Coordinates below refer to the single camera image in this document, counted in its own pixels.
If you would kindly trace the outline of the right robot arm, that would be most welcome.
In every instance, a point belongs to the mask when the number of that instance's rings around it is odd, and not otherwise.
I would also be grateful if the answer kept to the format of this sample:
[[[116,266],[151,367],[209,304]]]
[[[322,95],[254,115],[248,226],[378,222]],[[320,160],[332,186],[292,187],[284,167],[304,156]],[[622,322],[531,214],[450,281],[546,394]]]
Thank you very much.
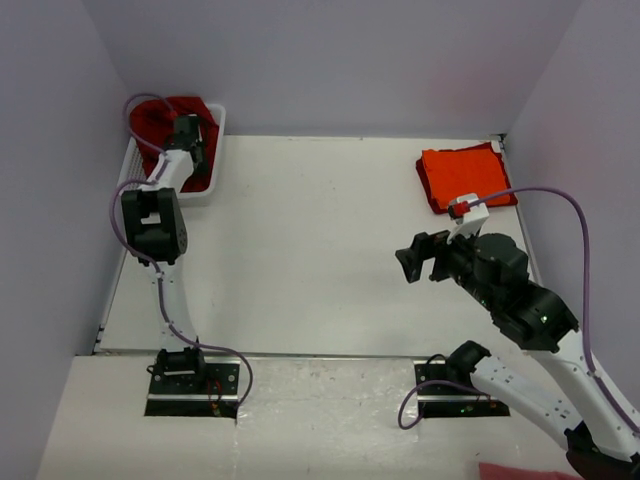
[[[538,426],[565,451],[569,436],[584,438],[587,450],[634,469],[639,435],[624,421],[636,417],[628,402],[614,408],[600,391],[582,351],[579,322],[564,301],[531,281],[528,256],[504,234],[451,238],[447,231],[420,233],[395,253],[405,278],[414,283],[425,261],[434,282],[452,280],[490,315],[499,332],[538,362],[562,391],[553,397],[515,374],[484,347],[468,341],[449,357],[448,385],[473,388],[498,399]]]

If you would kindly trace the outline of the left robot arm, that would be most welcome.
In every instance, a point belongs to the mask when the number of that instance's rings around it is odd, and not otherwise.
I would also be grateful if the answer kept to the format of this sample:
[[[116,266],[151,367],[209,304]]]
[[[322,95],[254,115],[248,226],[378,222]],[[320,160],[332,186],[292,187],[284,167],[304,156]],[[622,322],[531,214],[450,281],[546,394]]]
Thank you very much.
[[[154,375],[187,393],[206,385],[208,369],[186,301],[182,256],[188,234],[178,194],[196,170],[206,166],[201,119],[179,115],[149,178],[120,197],[126,246],[158,294],[161,347]]]

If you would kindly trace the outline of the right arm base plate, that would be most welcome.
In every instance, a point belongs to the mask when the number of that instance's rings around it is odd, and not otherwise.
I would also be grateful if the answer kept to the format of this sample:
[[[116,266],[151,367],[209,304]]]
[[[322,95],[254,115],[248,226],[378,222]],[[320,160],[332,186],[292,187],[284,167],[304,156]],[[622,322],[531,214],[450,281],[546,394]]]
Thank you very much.
[[[448,365],[444,355],[436,354],[414,362],[416,384],[438,380],[471,387]],[[474,395],[449,385],[428,385],[417,392],[418,411],[422,418],[508,417],[509,407],[493,397]]]

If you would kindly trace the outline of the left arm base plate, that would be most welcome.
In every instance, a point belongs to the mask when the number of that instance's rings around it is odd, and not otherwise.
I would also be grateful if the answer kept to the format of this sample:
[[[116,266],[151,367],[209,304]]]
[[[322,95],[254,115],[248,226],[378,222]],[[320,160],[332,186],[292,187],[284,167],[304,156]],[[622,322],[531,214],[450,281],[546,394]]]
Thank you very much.
[[[147,372],[146,417],[237,418],[238,362],[206,362],[197,374],[166,376],[158,365]]]

